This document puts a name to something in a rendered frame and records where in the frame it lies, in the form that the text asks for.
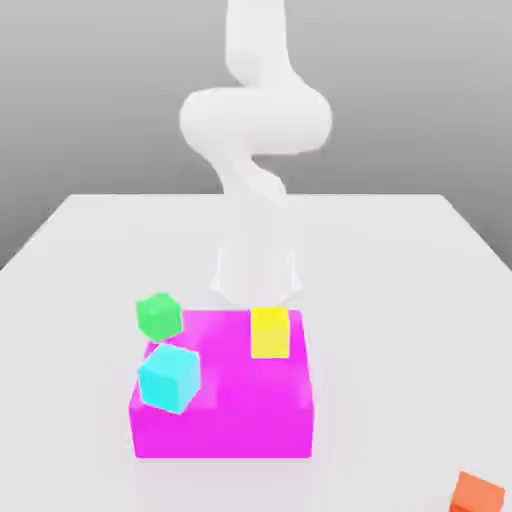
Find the small yellow cube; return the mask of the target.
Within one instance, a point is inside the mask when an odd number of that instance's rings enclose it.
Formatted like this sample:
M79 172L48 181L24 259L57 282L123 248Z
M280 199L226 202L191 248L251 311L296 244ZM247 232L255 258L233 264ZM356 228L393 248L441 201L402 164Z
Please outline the small yellow cube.
M281 306L254 307L250 312L251 357L285 359L290 354L290 319Z

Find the small green cube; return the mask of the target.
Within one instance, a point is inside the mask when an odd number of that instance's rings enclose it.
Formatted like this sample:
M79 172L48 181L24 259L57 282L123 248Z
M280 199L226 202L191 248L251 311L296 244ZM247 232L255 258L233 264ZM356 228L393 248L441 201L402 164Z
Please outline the small green cube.
M167 340L183 330L180 304L159 292L136 302L138 327L153 342Z

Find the small cyan cube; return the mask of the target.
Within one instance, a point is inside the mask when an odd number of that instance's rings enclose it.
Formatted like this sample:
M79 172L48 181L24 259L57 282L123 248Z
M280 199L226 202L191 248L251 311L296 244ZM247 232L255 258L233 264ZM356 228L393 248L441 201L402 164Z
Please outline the small cyan cube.
M199 353L160 343L139 366L138 380L144 404L180 415L201 386Z

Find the small orange cube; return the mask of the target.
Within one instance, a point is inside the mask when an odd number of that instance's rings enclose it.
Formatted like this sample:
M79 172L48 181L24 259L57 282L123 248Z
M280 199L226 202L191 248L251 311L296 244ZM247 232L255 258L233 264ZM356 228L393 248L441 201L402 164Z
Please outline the small orange cube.
M501 512L505 490L461 471L452 494L449 512Z

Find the large magenta box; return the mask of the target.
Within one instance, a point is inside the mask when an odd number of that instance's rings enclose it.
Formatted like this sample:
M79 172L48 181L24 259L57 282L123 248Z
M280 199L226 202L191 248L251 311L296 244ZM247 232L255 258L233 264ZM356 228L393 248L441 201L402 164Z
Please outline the large magenta box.
M184 332L172 342L198 352L201 387L181 414L148 406L133 391L136 456L310 457L314 400L301 312L290 310L289 322L289 356L254 359L248 310L185 310Z

